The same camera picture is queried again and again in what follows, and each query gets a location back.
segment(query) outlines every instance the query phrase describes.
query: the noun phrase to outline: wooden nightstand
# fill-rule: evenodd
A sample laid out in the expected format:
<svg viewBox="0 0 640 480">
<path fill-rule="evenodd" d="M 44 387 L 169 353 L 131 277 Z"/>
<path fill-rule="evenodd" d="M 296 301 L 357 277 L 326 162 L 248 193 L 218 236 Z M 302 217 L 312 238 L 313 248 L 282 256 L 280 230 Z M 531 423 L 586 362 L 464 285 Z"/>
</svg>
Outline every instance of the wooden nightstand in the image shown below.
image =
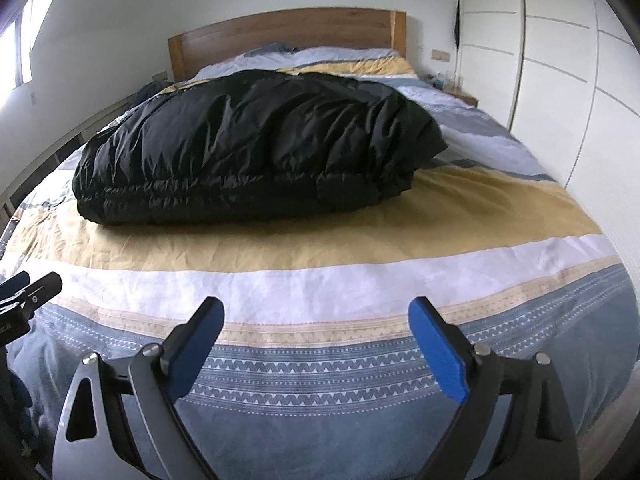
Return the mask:
<svg viewBox="0 0 640 480">
<path fill-rule="evenodd" d="M 478 108 L 478 99 L 473 97 L 471 94 L 466 93 L 460 88 L 447 88 L 447 89 L 444 89 L 443 92 L 445 94 L 453 95 L 453 97 L 457 97 L 458 99 L 468 104 L 469 106 Z"/>
</svg>

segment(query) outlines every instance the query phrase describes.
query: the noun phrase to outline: headboard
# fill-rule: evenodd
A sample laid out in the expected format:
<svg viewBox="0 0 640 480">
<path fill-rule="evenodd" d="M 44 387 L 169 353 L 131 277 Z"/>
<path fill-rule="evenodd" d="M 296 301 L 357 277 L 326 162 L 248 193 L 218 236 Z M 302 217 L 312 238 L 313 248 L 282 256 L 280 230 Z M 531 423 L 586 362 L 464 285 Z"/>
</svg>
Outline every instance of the headboard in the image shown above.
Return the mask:
<svg viewBox="0 0 640 480">
<path fill-rule="evenodd" d="M 298 48 L 394 48 L 406 56 L 406 13 L 399 10 L 314 7 L 234 18 L 169 38 L 176 81 L 252 48 L 284 41 Z"/>
</svg>

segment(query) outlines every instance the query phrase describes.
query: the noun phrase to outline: black jacket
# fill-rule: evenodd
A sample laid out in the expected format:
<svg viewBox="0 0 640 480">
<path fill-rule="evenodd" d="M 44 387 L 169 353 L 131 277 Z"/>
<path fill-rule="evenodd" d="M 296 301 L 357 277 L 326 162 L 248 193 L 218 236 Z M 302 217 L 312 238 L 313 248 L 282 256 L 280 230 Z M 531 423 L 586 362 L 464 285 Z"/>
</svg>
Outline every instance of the black jacket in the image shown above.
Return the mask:
<svg viewBox="0 0 640 480">
<path fill-rule="evenodd" d="M 89 140 L 73 191 L 103 224 L 308 216 L 397 196 L 444 148 L 383 84 L 247 70 L 157 95 Z"/>
</svg>

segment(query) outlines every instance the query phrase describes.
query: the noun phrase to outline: bed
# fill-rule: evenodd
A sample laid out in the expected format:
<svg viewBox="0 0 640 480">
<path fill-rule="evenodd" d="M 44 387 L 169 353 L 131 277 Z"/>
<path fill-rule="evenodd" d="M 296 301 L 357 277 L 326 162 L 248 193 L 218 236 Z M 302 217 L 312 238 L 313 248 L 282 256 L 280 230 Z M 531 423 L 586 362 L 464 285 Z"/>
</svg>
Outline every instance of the bed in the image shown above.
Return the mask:
<svg viewBox="0 0 640 480">
<path fill-rule="evenodd" d="M 300 51 L 238 56 L 273 41 Z M 54 270 L 64 283 L 8 349 L 33 397 L 45 468 L 80 357 L 160 341 L 208 295 L 225 303 L 225 328 L 176 407 L 220 478 L 411 478 L 456 409 L 408 328 L 408 303 L 422 295 L 473 343 L 519 358 L 545 351 L 580 441 L 602 426 L 638 360 L 629 276 L 597 225 L 503 127 L 420 81 L 404 58 L 405 13 L 268 12 L 175 36 L 169 51 L 182 81 L 173 90 L 253 68 L 382 82 L 424 107 L 449 147 L 411 190 L 378 206 L 188 227 L 83 219 L 70 186 L 81 150 L 72 154 L 0 242 L 2 278 Z M 497 438 L 494 426 L 472 474 Z"/>
</svg>

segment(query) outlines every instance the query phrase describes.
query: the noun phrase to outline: electrical outlet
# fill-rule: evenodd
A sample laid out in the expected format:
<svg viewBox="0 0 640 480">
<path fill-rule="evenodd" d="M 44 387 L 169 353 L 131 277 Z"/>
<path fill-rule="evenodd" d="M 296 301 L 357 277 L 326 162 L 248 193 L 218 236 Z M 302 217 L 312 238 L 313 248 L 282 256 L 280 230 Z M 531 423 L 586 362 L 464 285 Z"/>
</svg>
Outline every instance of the electrical outlet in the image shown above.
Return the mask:
<svg viewBox="0 0 640 480">
<path fill-rule="evenodd" d="M 444 50 L 432 50 L 431 59 L 449 62 L 451 61 L 451 54 L 450 52 L 445 52 Z"/>
<path fill-rule="evenodd" d="M 154 76 L 151 79 L 153 81 L 166 81 L 167 79 L 169 79 L 169 76 L 165 70 L 164 72 L 154 74 Z"/>
</svg>

